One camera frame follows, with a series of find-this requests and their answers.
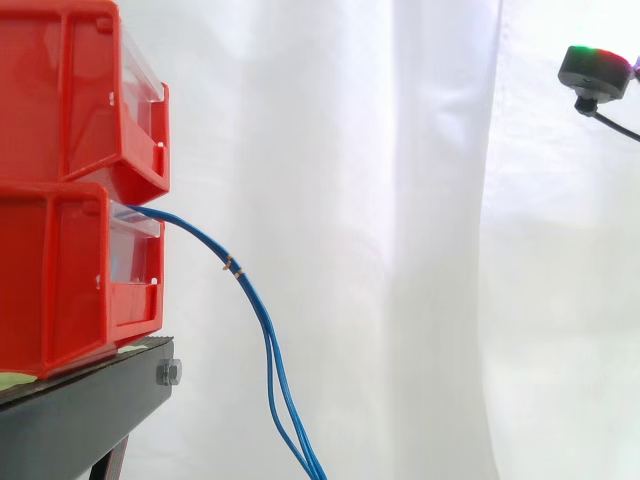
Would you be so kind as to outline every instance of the bolt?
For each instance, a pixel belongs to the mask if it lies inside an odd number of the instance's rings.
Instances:
[[[178,359],[165,360],[162,365],[162,385],[175,386],[182,379],[182,362]]]

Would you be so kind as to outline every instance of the black metal shelf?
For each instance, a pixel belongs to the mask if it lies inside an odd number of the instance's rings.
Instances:
[[[0,393],[0,479],[75,480],[104,464],[171,396],[163,374],[173,339],[148,337],[137,345],[145,348]]]

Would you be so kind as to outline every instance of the blue wire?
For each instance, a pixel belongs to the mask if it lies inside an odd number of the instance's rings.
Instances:
[[[182,220],[181,218],[170,213],[147,207],[130,206],[129,208],[142,213],[147,217],[165,221],[186,230],[187,232],[198,238],[198,240],[204,243],[207,247],[209,247],[209,249],[213,251],[218,256],[218,258],[222,260],[223,263],[226,264],[227,262],[229,262],[229,252],[224,247],[222,247],[222,245],[217,243],[215,240],[213,240],[198,228]],[[240,267],[238,262],[231,258],[229,270],[231,271],[231,273],[236,275],[242,270],[242,268]],[[278,430],[280,436],[287,444],[293,455],[296,457],[302,468],[305,470],[309,478],[311,478],[312,480],[326,480],[327,476],[322,469],[322,466],[320,465],[315,452],[313,451],[313,447],[311,446],[311,442],[309,441],[307,432],[302,424],[302,421],[300,420],[300,416],[298,415],[298,411],[293,402],[291,391],[289,390],[289,383],[287,382],[287,376],[284,371],[284,364],[282,361],[280,346],[278,345],[278,340],[276,339],[276,333],[271,321],[271,317],[269,316],[267,309],[262,303],[262,300],[260,300],[258,293],[254,289],[246,274],[241,273],[241,275],[238,277],[238,283],[251,302],[251,306],[253,307],[253,310],[260,322],[260,327],[262,328],[262,334],[264,336],[265,346],[267,349],[267,394],[269,397],[269,409],[271,411],[271,417],[273,418],[276,429]],[[282,396],[284,397],[285,405],[287,406],[291,421],[293,422],[293,426],[296,430],[296,435],[298,437],[298,441],[300,442],[300,446],[302,447],[304,458],[300,454],[300,451],[294,445],[289,435],[287,435],[284,427],[282,426],[282,422],[280,421],[280,417],[278,416],[273,394],[274,360],[276,365],[276,372],[278,374],[278,381],[282,390]]]

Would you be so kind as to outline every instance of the white curtain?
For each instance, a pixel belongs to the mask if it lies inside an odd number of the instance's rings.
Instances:
[[[155,206],[242,263],[331,479],[494,480],[478,236],[498,0],[121,0],[171,88]],[[301,479],[269,415],[259,324],[169,229],[184,364],[123,479]]]
[[[503,480],[640,478],[640,145],[580,117],[556,78],[572,44],[635,62],[639,13],[504,2],[480,281]],[[639,130],[639,91],[600,111]]]
[[[242,262],[331,479],[640,477],[640,151],[556,79],[639,7],[500,3],[120,1],[172,92],[156,206]],[[169,229],[184,378],[124,480],[304,476],[220,267]]]

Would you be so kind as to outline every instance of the red plastic bin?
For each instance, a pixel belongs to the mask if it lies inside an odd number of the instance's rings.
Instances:
[[[169,91],[109,0],[0,0],[0,180],[169,190]]]
[[[0,184],[0,372],[46,378],[162,326],[164,226],[141,238],[119,212],[97,184]]]

